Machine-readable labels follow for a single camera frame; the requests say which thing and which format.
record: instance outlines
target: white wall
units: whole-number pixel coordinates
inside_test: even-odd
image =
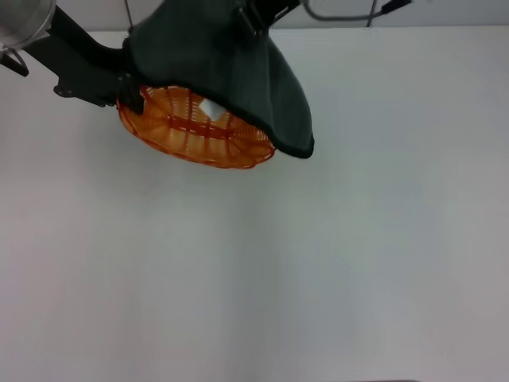
[[[156,9],[162,0],[128,0],[134,22],[139,22]],[[89,30],[125,30],[128,19],[124,0],[57,0],[60,7]],[[372,0],[314,0],[317,11],[323,14],[367,14]],[[376,26],[424,25],[507,25],[509,2],[505,0],[414,0],[412,6],[394,12],[374,22]],[[303,11],[295,10],[278,27],[358,27],[365,22],[320,23]]]
[[[0,71],[3,380],[508,379],[509,28],[274,38],[317,151],[248,172]]]

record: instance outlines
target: dark gray fabric cover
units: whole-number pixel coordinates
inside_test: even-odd
[[[231,32],[237,6],[166,0],[131,31],[134,71],[150,86],[190,88],[264,130],[279,150],[309,158],[314,139],[301,85],[268,36],[239,42]]]

